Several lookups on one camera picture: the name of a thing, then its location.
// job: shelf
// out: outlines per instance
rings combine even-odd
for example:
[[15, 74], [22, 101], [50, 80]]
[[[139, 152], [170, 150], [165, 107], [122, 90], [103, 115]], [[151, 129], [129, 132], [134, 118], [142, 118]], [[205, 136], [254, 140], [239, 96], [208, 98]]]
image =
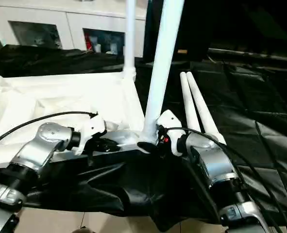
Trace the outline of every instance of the shelf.
[[[126, 0], [0, 0], [0, 6], [126, 18]], [[147, 0], [136, 1], [136, 19], [145, 20]]]

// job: black cover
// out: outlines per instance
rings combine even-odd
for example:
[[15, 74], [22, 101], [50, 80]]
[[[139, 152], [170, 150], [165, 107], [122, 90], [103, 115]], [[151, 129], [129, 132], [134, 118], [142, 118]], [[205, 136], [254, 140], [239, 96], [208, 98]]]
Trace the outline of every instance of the black cover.
[[[115, 56], [79, 50], [7, 46], [0, 52], [3, 77], [88, 73], [121, 69]], [[136, 62], [136, 87], [145, 111], [152, 66]], [[287, 72], [251, 70], [223, 64], [184, 63], [171, 67], [163, 110], [185, 125], [179, 72], [191, 70], [227, 144], [263, 176], [287, 214]], [[231, 155], [253, 195], [280, 225], [284, 222], [263, 186]], [[150, 215], [165, 231], [184, 217], [217, 222], [198, 198], [189, 160], [158, 154], [118, 153], [51, 164], [27, 206], [68, 211], [102, 211], [118, 216]]]

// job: glass cabinet door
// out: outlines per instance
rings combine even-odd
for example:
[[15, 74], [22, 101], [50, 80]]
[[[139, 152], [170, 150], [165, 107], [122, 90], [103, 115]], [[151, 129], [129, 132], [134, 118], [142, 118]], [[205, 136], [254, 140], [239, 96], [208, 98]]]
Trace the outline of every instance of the glass cabinet door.
[[10, 21], [20, 45], [62, 49], [56, 25]]
[[123, 55], [125, 33], [83, 28], [86, 49], [94, 52]]

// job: red object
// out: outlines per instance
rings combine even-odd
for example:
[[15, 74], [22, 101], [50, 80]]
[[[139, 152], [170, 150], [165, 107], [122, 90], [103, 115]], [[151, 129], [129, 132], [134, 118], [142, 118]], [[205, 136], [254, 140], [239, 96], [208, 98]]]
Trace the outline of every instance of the red object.
[[89, 36], [87, 33], [84, 33], [84, 36], [85, 36], [85, 43], [86, 43], [86, 48], [87, 50], [90, 50], [90, 51], [93, 51], [93, 46], [91, 44], [91, 41], [89, 39]]

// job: white cabinet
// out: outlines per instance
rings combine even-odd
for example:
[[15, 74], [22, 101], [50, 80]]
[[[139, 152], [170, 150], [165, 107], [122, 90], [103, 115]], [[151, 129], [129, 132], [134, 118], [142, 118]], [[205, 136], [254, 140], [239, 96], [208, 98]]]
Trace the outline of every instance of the white cabinet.
[[[103, 53], [123, 53], [126, 19], [97, 15], [67, 13], [74, 47], [80, 50], [90, 48]], [[145, 21], [135, 21], [135, 56], [142, 57]]]
[[[135, 56], [142, 57], [148, 0], [136, 0]], [[0, 0], [0, 42], [123, 54], [126, 0]]]
[[0, 42], [73, 49], [65, 12], [0, 6]]

